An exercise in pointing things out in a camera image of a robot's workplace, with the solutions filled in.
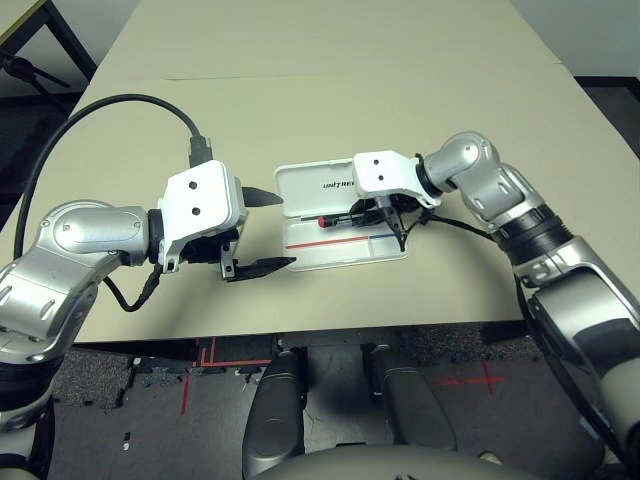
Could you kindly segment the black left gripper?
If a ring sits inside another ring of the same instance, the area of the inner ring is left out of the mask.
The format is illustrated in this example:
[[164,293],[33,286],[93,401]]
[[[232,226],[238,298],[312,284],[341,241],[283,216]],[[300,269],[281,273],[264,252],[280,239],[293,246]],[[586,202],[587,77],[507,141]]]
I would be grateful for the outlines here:
[[[283,203],[283,199],[270,191],[243,186],[244,205],[260,208]],[[295,257],[270,257],[257,259],[249,265],[239,266],[234,259],[235,247],[240,238],[238,229],[231,229],[213,236],[202,236],[186,243],[181,260],[189,264],[216,264],[220,266],[225,281],[247,281],[265,277],[296,261]]]

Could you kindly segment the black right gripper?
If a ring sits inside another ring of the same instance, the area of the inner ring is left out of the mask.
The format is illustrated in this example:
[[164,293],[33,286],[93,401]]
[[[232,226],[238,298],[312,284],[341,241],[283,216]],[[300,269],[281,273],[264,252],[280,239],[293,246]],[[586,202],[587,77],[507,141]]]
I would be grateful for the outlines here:
[[420,208],[418,201],[404,194],[391,194],[376,197],[375,199],[359,199],[350,208],[350,214],[366,214],[367,212],[379,212],[383,220],[358,224],[362,231],[392,231],[399,248],[406,247],[408,229],[404,225],[403,215],[413,213]]

